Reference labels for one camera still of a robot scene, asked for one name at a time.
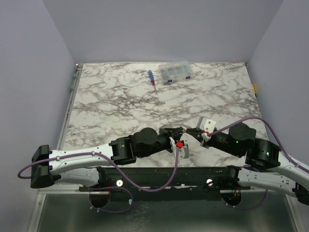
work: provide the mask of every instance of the gray wall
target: gray wall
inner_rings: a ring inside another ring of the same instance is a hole
[[[285,0],[248,64],[261,112],[287,151],[309,164],[309,1]],[[309,206],[300,205],[309,231]]]
[[[0,22],[0,231],[25,232],[37,191],[17,172],[55,148],[75,64],[41,0],[1,1]]]
[[[43,0],[77,63],[249,61],[282,0]]]

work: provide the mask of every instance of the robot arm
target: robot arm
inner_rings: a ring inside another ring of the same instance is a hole
[[[175,141],[179,141],[182,134],[182,127],[160,129],[159,134],[154,129],[144,128],[128,137],[91,148],[59,151],[51,150],[48,145],[42,145],[33,155],[32,162],[44,159],[51,161],[32,166],[30,186],[39,189],[49,187],[55,182],[93,186],[100,180],[95,167],[111,165],[107,159],[98,157],[95,153],[104,154],[116,165],[126,165],[135,163],[137,158],[147,157],[163,150],[175,153]],[[184,145],[180,156],[187,158],[188,154],[188,146]]]
[[[219,132],[208,136],[216,130],[215,122],[201,117],[195,129],[187,129],[187,133],[195,137],[205,148],[215,147],[236,157],[246,156],[245,163],[264,173],[230,166],[234,172],[230,179],[237,180],[242,186],[259,187],[283,192],[309,205],[309,174],[299,166],[309,166],[292,158],[298,165],[293,165],[281,152],[279,146],[264,139],[257,139],[256,130],[244,123],[236,124],[228,134]]]

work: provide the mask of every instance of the yellow object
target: yellow object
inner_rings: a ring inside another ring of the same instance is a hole
[[[253,88],[254,94],[257,94],[257,85],[252,84],[252,88]]]

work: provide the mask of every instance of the white arm segment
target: white arm segment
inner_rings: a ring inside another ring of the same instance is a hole
[[[109,158],[113,156],[112,147],[109,146],[108,144],[104,144],[96,147],[72,150],[72,151],[52,150],[52,154],[49,155],[49,158],[55,158],[58,156],[61,157],[64,155],[84,153],[84,152],[97,152],[97,153],[101,152],[103,155]],[[76,156],[72,158],[54,160],[49,162],[49,166],[52,166],[52,170],[50,170],[51,175],[58,175],[72,169],[110,166],[110,165],[111,164],[106,159],[97,155]]]
[[[81,184],[88,187],[98,183],[99,176],[96,168],[79,168],[60,173],[61,179],[56,183]]]
[[[309,166],[305,165],[304,163],[292,158],[295,162],[299,163],[299,165],[303,166],[304,168],[309,169]],[[278,161],[281,163],[279,167],[270,168],[270,171],[279,173],[281,175],[286,176],[289,179],[294,180],[305,189],[309,191],[309,174],[299,169],[299,167],[293,165],[282,152],[279,152]]]
[[[296,197],[292,189],[295,188],[295,181],[275,173],[259,173],[242,168],[238,174],[238,184],[243,187],[258,187],[263,189],[282,192]]]

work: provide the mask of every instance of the metal floor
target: metal floor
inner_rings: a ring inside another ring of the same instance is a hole
[[[240,206],[258,203],[263,192],[243,193]],[[113,210],[126,203],[113,203]],[[285,195],[270,192],[267,202],[250,211],[223,202],[134,202],[124,214],[90,210],[88,194],[48,194],[39,232],[293,232],[294,221]]]

